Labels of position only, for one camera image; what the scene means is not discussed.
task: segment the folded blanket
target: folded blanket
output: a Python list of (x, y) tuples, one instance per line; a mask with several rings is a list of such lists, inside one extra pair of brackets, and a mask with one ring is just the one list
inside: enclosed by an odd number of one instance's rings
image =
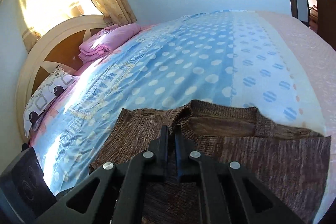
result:
[(140, 25), (136, 23), (121, 27), (118, 27), (118, 24), (106, 27), (79, 46), (79, 58), (83, 63), (94, 61), (113, 52), (138, 32)]
[[(171, 133), (181, 125), (184, 138), (193, 140), (196, 150), (219, 162), (240, 162), (305, 223), (314, 219), (326, 185), (331, 138), (276, 124), (255, 107), (192, 100), (168, 111), (123, 109), (91, 170), (107, 161), (126, 162), (145, 151), (163, 124)], [(147, 186), (142, 223), (198, 223), (197, 187), (178, 184), (174, 151), (168, 153), (168, 178), (164, 184)]]

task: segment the patterned pillow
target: patterned pillow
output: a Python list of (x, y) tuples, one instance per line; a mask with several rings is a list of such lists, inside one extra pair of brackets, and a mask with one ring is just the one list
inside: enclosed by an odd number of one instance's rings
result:
[(26, 109), (23, 113), (25, 134), (28, 138), (29, 129), (37, 121), (39, 116), (48, 107), (48, 105), (58, 96), (60, 96), (75, 80), (58, 65), (55, 70), (42, 82), (29, 99)]

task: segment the bed sheet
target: bed sheet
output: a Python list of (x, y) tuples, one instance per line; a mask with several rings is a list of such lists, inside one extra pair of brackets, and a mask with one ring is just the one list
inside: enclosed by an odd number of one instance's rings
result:
[(122, 108), (170, 109), (199, 99), (256, 106), (277, 123), (327, 132), (305, 70), (258, 13), (185, 16), (120, 49), (82, 73), (33, 142), (55, 195), (88, 175)]

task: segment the silver rivet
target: silver rivet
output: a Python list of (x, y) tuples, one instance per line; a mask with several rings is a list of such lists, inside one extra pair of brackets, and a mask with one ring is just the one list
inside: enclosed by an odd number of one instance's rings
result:
[(113, 166), (114, 166), (114, 164), (111, 163), (111, 162), (106, 162), (106, 163), (103, 164), (103, 168), (104, 168), (105, 170), (110, 170), (110, 169), (113, 168)]
[(190, 157), (192, 158), (199, 158), (200, 156), (201, 156), (201, 153), (199, 153), (198, 151), (190, 152)]
[(146, 151), (145, 153), (142, 154), (143, 157), (150, 159), (151, 157), (154, 156), (154, 153), (152, 151)]
[(232, 162), (230, 162), (230, 167), (232, 169), (239, 169), (240, 168), (240, 163), (237, 162), (237, 161), (232, 161)]

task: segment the pink blanket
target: pink blanket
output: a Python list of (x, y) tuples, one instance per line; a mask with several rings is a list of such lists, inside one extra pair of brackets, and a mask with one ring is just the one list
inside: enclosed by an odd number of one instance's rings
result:
[(140, 25), (133, 23), (118, 27), (118, 24), (106, 27), (79, 46), (79, 58), (83, 63), (103, 57), (124, 44), (140, 32)]

